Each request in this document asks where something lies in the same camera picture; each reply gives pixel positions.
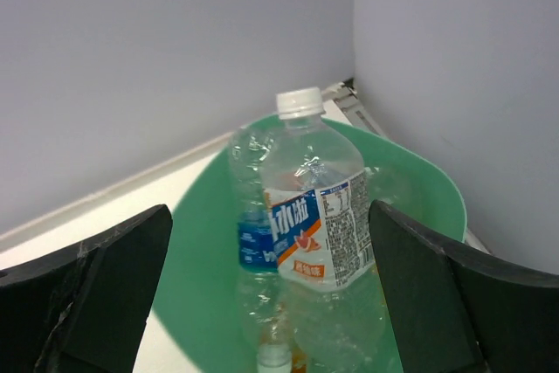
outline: plastic bottle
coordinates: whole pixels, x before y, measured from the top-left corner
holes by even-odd
[[[285,124],[260,174],[295,339],[330,371],[370,371],[385,316],[363,159],[322,121],[318,88],[277,105]]]
[[[229,143],[238,214],[237,305],[245,338],[257,350],[258,373],[291,373],[296,347],[280,303],[280,278],[259,177],[270,141],[269,134],[244,128]]]

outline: nutrition facts label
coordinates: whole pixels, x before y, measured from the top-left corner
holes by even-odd
[[[367,223],[369,198],[364,172],[335,187],[319,190],[336,286],[373,259]]]

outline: green tray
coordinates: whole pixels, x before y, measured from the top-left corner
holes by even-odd
[[[433,230],[462,241],[466,209],[456,185],[439,168],[397,144],[326,120],[361,151],[384,199]],[[280,124],[271,116],[259,128]],[[236,220],[225,151],[219,153],[177,206],[169,252],[154,309],[184,354],[201,371],[253,371],[255,355],[242,336],[234,302],[238,272]],[[401,373],[389,325],[378,344],[379,373]]]

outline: bottle cap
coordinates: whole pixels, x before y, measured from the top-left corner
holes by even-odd
[[[276,95],[276,104],[280,120],[324,114],[322,94],[318,87],[278,93]]]
[[[259,347],[258,373],[291,373],[293,362],[287,344],[262,344]]]

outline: gray wall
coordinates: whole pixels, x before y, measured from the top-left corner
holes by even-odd
[[[499,255],[559,273],[559,0],[355,0],[389,132],[443,167]]]
[[[353,73],[353,0],[0,0],[0,232]]]

